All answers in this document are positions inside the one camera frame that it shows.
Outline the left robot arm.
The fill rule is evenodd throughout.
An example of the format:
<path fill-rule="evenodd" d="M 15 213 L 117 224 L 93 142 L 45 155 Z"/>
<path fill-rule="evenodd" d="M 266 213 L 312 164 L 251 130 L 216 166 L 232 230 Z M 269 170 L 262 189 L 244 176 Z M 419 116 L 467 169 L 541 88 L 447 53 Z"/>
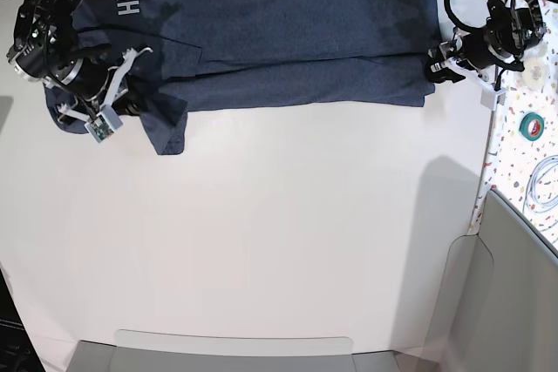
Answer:
<path fill-rule="evenodd" d="M 443 6 L 453 37 L 429 50 L 425 76 L 434 84 L 474 82 L 481 103 L 495 110 L 505 96 L 503 73 L 524 71 L 525 53 L 546 33 L 539 0 L 487 0 L 489 17 L 481 27 L 461 21 L 451 0 L 443 0 Z"/>

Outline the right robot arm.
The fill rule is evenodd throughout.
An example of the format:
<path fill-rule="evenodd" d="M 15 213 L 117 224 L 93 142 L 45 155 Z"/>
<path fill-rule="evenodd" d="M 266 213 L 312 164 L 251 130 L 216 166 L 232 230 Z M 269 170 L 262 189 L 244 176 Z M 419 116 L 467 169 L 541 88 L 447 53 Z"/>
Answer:
<path fill-rule="evenodd" d="M 113 106 L 128 92 L 126 76 L 134 61 L 150 49 L 128 49 L 114 66 L 100 61 L 111 49 L 109 44 L 78 44 L 71 14 L 81 1 L 24 0 L 7 59 L 22 78 L 68 94 L 71 101 L 56 106 L 58 119 L 83 122 L 101 143 L 123 125 Z"/>

